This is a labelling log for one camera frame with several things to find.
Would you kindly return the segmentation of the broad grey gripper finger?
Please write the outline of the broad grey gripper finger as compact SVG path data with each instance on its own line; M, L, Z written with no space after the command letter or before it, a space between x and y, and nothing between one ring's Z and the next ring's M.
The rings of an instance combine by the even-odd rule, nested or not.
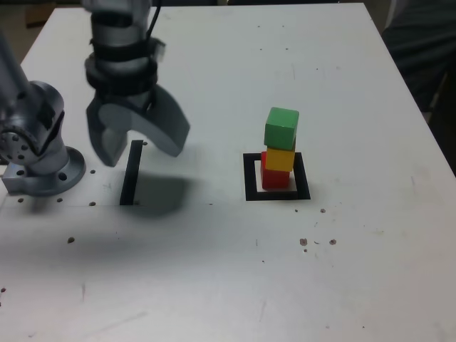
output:
M177 101L159 85L155 89L155 105L146 114L136 113L116 104L106 104L100 109L100 119L109 128L118 132L130 131L147 137L157 149L177 157L183 150L190 131Z

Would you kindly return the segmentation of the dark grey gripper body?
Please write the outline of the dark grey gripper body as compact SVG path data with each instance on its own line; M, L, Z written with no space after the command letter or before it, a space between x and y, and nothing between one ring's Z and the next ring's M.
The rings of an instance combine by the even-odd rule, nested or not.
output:
M94 113L98 113L106 104L116 104L136 113L146 114L155 105L155 89L133 95L118 95L108 90L96 90L94 95Z

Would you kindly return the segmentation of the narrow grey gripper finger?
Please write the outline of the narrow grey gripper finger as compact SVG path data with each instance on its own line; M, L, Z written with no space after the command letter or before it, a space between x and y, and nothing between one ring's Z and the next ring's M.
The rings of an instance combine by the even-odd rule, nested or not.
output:
M127 133L106 126L99 116L101 107L101 102L93 99L86 110L90 142L103 164L115 167L127 145Z

